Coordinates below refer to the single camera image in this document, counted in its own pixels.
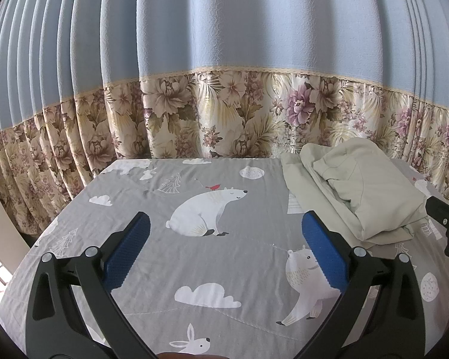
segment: blue gripper pad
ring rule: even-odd
[[[129,229],[103,266],[103,287],[106,291],[120,287],[150,236],[150,220],[142,214]]]
[[[329,285],[344,293],[348,286],[348,266],[327,236],[322,225],[312,213],[305,213],[302,221],[303,236],[316,257]]]

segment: rabbit ear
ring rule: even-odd
[[[192,342],[194,340],[194,328],[191,325],[191,323],[188,325],[187,335],[188,335],[188,340],[190,342]]]
[[[171,345],[172,347],[176,347],[176,348],[183,348],[183,347],[187,347],[188,344],[189,344],[189,341],[177,340],[177,341],[170,342],[169,345]]]

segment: red bird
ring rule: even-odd
[[[221,184],[219,184],[219,185],[214,185],[214,186],[206,186],[206,188],[207,189],[211,189],[211,190],[217,190],[217,189],[219,189],[220,188],[220,186],[221,186]]]

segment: bed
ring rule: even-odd
[[[412,183],[424,178],[406,162],[393,162]],[[431,185],[427,189],[439,196]],[[322,272],[307,249],[303,211],[286,187],[279,159],[120,160],[58,215],[8,285],[0,322],[21,349],[40,256],[48,251],[58,258],[76,256],[88,246],[100,246],[138,211],[150,216],[151,235],[112,295],[156,353],[292,358],[339,295],[315,284]],[[194,220],[204,224],[188,225]],[[411,258],[423,299],[426,351],[441,337],[449,317],[444,232],[431,220],[413,240],[369,250],[373,256],[394,258],[404,252]],[[291,286],[293,266],[309,274]],[[359,337],[375,293],[370,290],[348,342]],[[92,337],[103,342],[80,290],[75,295]],[[309,307],[293,313],[301,295]]]

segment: rabbit head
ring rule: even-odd
[[[194,329],[191,324],[188,325],[188,341],[178,340],[172,341],[170,345],[176,348],[183,348],[180,353],[200,355],[209,350],[211,341],[209,337],[194,339]]]

